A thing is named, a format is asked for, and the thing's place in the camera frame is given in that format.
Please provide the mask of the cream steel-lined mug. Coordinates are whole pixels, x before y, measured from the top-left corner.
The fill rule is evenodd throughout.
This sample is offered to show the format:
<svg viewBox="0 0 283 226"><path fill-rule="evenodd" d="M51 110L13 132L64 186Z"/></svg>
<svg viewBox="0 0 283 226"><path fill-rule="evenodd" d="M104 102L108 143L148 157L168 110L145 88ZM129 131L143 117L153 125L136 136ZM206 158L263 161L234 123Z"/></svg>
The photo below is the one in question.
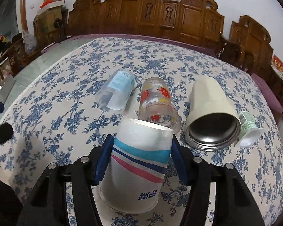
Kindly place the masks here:
<svg viewBox="0 0 283 226"><path fill-rule="evenodd" d="M214 152L233 144L240 131L236 109L218 81L210 76L199 77L192 87L190 112L183 128L187 144Z"/></svg>

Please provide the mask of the red sign box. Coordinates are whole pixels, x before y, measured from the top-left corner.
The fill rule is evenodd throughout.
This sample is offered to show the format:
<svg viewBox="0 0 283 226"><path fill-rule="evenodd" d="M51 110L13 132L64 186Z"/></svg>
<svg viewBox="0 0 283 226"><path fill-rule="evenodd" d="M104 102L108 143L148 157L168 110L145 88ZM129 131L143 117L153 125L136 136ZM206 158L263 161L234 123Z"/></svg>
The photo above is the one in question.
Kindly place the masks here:
<svg viewBox="0 0 283 226"><path fill-rule="evenodd" d="M283 62L274 55L272 60L272 67L279 73L283 73Z"/></svg>

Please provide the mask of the clear plastic cup blue label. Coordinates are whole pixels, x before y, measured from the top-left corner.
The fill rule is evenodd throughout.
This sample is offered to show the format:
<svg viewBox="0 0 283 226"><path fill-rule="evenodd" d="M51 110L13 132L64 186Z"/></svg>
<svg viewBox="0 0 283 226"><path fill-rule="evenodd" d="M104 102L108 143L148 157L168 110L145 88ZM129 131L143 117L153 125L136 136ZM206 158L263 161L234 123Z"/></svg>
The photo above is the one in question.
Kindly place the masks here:
<svg viewBox="0 0 283 226"><path fill-rule="evenodd" d="M106 112L123 112L134 85L135 76L127 70L118 69L96 93L95 102Z"/></svg>

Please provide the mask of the carved wooden sofa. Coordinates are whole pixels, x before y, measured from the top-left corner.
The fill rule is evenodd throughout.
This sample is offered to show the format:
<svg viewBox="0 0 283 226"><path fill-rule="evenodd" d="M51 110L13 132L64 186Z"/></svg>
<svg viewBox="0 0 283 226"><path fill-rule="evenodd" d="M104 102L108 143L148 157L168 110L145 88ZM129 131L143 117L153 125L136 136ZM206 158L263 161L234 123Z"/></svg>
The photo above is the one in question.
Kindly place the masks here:
<svg viewBox="0 0 283 226"><path fill-rule="evenodd" d="M217 51L224 16L214 0L76 0L67 34L165 38Z"/></svg>

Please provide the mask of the glass cup red flowers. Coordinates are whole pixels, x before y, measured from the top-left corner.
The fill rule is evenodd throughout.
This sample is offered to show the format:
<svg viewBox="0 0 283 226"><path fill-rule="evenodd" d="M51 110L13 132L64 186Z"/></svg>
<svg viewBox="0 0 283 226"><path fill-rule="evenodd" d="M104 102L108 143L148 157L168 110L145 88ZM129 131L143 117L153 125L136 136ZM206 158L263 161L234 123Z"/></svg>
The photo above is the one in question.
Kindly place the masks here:
<svg viewBox="0 0 283 226"><path fill-rule="evenodd" d="M180 117L163 79L151 77L142 84L138 119L170 128L175 134L180 131Z"/></svg>

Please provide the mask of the cardboard boxes stack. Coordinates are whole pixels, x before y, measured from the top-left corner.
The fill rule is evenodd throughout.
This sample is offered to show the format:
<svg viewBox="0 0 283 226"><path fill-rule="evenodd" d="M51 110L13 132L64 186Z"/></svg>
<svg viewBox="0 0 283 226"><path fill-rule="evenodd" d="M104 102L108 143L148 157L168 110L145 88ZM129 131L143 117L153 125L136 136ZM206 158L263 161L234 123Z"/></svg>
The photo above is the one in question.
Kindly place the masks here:
<svg viewBox="0 0 283 226"><path fill-rule="evenodd" d="M68 10L65 0L43 0L34 18L34 35L39 47L45 47L65 36Z"/></svg>

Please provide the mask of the blue floral tablecloth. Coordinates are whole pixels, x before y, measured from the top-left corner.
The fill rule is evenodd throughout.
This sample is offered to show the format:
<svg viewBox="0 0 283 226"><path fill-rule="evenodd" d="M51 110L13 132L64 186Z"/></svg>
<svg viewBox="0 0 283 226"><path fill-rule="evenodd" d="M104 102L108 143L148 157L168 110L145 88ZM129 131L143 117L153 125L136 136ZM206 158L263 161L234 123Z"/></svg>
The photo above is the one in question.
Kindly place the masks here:
<svg viewBox="0 0 283 226"><path fill-rule="evenodd" d="M0 164L24 202L50 165L64 168L112 139L91 197L103 225L179 225L195 194L170 152L232 168L255 207L234 225L272 225L283 209L283 147L251 76L161 42L100 37L39 75L6 111Z"/></svg>

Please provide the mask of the wooden side chair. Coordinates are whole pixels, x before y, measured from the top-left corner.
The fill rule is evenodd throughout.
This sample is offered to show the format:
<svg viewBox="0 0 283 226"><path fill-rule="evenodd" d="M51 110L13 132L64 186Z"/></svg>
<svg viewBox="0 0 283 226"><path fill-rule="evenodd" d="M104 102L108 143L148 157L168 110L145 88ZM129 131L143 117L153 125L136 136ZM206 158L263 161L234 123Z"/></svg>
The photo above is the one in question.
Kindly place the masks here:
<svg viewBox="0 0 283 226"><path fill-rule="evenodd" d="M25 52L23 39L18 40L9 47L0 57L0 64L8 59L12 76L16 76L29 64L29 56ZM0 77L3 79L3 71L0 69Z"/></svg>

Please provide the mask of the green white yogurt cup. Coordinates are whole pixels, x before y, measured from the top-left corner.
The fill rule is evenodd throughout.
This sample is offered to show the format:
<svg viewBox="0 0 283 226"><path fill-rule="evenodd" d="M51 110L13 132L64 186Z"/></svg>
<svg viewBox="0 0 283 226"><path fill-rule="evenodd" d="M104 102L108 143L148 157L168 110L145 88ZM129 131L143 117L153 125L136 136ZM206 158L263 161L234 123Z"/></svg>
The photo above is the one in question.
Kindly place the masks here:
<svg viewBox="0 0 283 226"><path fill-rule="evenodd" d="M246 148L254 145L265 132L265 129L257 127L252 115L249 112L242 111L239 113L241 131L237 147Z"/></svg>

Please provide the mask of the striped white paper cup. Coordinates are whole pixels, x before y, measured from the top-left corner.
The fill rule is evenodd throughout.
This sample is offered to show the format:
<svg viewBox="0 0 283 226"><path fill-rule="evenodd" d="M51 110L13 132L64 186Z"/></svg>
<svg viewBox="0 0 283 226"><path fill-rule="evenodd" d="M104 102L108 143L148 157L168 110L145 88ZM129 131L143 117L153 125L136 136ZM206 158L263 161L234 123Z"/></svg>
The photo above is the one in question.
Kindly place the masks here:
<svg viewBox="0 0 283 226"><path fill-rule="evenodd" d="M173 130L124 117L98 194L112 209L146 213L158 203L170 159Z"/></svg>

